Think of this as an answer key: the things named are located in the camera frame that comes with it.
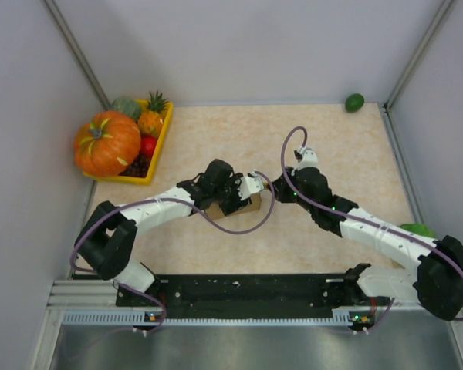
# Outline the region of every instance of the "yellow tray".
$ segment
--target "yellow tray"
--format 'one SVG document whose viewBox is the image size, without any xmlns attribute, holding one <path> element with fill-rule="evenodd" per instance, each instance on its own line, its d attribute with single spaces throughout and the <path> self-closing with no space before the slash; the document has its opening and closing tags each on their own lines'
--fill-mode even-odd
<svg viewBox="0 0 463 370">
<path fill-rule="evenodd" d="M 136 99 L 143 110 L 147 109 L 147 100 Z M 166 138 L 168 127 L 170 127 L 171 119 L 173 118 L 173 103 L 167 103 L 164 107 L 164 111 L 161 113 L 163 117 L 163 127 L 159 137 L 157 138 L 156 148 L 154 149 L 154 155 L 151 158 L 149 170 L 147 170 L 146 177 L 131 177 L 131 176 L 110 176 L 110 177 L 95 177 L 84 172 L 84 176 L 88 176 L 98 181 L 118 181 L 121 183 L 136 183 L 138 185 L 149 185 L 153 179 L 154 173 L 156 172 L 157 162 L 160 159 L 161 151 L 163 150 L 164 139 Z"/>
</svg>

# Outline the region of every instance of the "white wall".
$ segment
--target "white wall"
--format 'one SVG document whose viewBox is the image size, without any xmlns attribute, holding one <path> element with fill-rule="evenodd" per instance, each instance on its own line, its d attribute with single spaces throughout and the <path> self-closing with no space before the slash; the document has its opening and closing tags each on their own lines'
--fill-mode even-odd
<svg viewBox="0 0 463 370">
<path fill-rule="evenodd" d="M 57 0 L 109 98 L 384 102 L 439 0 Z"/>
<path fill-rule="evenodd" d="M 0 0 L 0 369 L 26 368 L 90 182 L 76 128 L 100 105 L 39 0 Z"/>
<path fill-rule="evenodd" d="M 463 0 L 393 109 L 424 218 L 463 243 Z"/>
</svg>

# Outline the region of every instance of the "dark grapes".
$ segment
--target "dark grapes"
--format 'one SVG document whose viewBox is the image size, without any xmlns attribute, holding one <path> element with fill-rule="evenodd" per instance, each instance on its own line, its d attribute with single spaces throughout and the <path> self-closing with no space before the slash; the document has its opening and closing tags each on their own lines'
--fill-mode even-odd
<svg viewBox="0 0 463 370">
<path fill-rule="evenodd" d="M 139 153 L 136 159 L 133 160 L 132 164 L 128 166 L 119 176 L 146 177 L 150 163 L 150 158 Z"/>
</svg>

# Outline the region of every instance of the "pineapple crown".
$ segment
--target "pineapple crown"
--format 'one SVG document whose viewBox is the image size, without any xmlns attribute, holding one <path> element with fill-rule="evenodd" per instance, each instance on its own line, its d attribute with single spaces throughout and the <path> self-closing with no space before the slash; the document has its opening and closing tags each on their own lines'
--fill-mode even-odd
<svg viewBox="0 0 463 370">
<path fill-rule="evenodd" d="M 147 108 L 150 111 L 161 113 L 164 111 L 168 99 L 163 99 L 163 93 L 156 91 L 155 94 L 149 92 L 149 100 L 147 101 Z"/>
</svg>

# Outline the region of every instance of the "orange pumpkin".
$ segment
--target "orange pumpkin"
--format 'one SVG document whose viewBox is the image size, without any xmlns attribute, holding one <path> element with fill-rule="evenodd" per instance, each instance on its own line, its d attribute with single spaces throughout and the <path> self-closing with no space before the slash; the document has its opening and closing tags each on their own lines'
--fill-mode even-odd
<svg viewBox="0 0 463 370">
<path fill-rule="evenodd" d="M 83 125 L 74 139 L 77 166 L 91 176 L 116 176 L 140 150 L 137 124 L 125 114 L 107 110 Z"/>
</svg>

